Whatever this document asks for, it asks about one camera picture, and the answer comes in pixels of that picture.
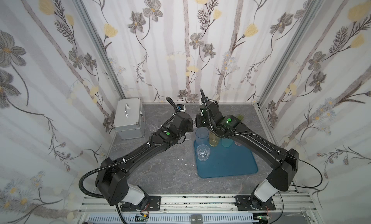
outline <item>metal forceps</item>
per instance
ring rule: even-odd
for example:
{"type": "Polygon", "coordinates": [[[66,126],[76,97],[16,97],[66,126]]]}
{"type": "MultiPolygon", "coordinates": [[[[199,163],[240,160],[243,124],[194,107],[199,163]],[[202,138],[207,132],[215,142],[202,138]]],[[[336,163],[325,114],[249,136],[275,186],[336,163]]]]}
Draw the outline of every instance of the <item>metal forceps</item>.
{"type": "Polygon", "coordinates": [[[300,213],[297,213],[297,214],[286,214],[285,216],[303,216],[306,221],[310,221],[311,220],[311,217],[309,217],[306,214],[306,208],[305,207],[300,207],[300,211],[301,211],[300,213]]]}

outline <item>blue mat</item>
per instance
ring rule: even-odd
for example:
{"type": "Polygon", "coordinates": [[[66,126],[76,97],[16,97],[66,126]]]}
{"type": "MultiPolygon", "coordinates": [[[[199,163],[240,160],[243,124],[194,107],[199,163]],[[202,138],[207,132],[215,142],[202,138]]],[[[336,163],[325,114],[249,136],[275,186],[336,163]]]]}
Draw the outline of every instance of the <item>blue mat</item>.
{"type": "Polygon", "coordinates": [[[200,161],[197,157],[197,145],[194,141],[197,172],[201,178],[235,176],[257,173],[253,153],[245,146],[237,146],[234,142],[230,147],[223,147],[221,140],[216,147],[210,147],[211,153],[207,161],[200,161]]]}

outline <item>floral wallpaper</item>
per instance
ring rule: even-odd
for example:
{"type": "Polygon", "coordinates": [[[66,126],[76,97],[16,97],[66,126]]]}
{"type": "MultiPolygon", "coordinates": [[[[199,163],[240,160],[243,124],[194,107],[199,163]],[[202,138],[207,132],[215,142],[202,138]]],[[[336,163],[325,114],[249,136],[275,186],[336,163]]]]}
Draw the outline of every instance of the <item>floral wallpaper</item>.
{"type": "MultiPolygon", "coordinates": [[[[321,171],[319,187],[299,189],[327,224],[370,218],[370,49],[371,0],[324,0],[260,104],[281,147],[321,171]]],[[[318,172],[299,164],[296,184],[317,185],[318,172]]]]}
{"type": "Polygon", "coordinates": [[[312,0],[83,0],[127,97],[257,102],[312,0]]]}
{"type": "Polygon", "coordinates": [[[2,222],[77,222],[119,99],[97,56],[72,0],[0,0],[2,222]]]}

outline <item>gray marble tabletop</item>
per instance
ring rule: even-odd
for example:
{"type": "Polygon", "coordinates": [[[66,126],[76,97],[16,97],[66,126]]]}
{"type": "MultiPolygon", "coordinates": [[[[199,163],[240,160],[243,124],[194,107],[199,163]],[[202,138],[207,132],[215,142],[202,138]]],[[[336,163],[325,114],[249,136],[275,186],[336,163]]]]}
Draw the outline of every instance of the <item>gray marble tabletop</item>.
{"type": "MultiPolygon", "coordinates": [[[[164,123],[173,113],[171,105],[144,105],[146,118],[156,117],[164,123]]],[[[223,115],[241,114],[243,122],[254,132],[265,137],[262,125],[253,105],[220,105],[223,115]]],[[[186,112],[194,119],[200,112],[199,105],[187,104],[186,112]]],[[[145,143],[150,135],[146,125],[145,137],[121,140],[117,134],[109,157],[116,159],[145,143]]],[[[192,139],[176,144],[167,151],[158,154],[143,165],[137,167],[128,179],[128,183],[140,185],[148,194],[242,194],[251,193],[271,172],[271,168],[254,154],[258,172],[252,175],[201,178],[197,175],[196,156],[192,139]]]]}

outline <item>case handle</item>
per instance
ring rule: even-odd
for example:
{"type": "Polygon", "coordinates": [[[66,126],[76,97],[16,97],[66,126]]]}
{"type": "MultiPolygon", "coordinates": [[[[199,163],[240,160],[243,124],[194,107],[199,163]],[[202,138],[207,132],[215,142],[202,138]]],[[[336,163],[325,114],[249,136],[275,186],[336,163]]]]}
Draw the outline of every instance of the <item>case handle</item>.
{"type": "Polygon", "coordinates": [[[125,105],[125,115],[126,115],[126,117],[128,117],[128,112],[127,112],[128,109],[130,109],[130,107],[129,107],[129,104],[126,103],[126,105],[125,105]]]}

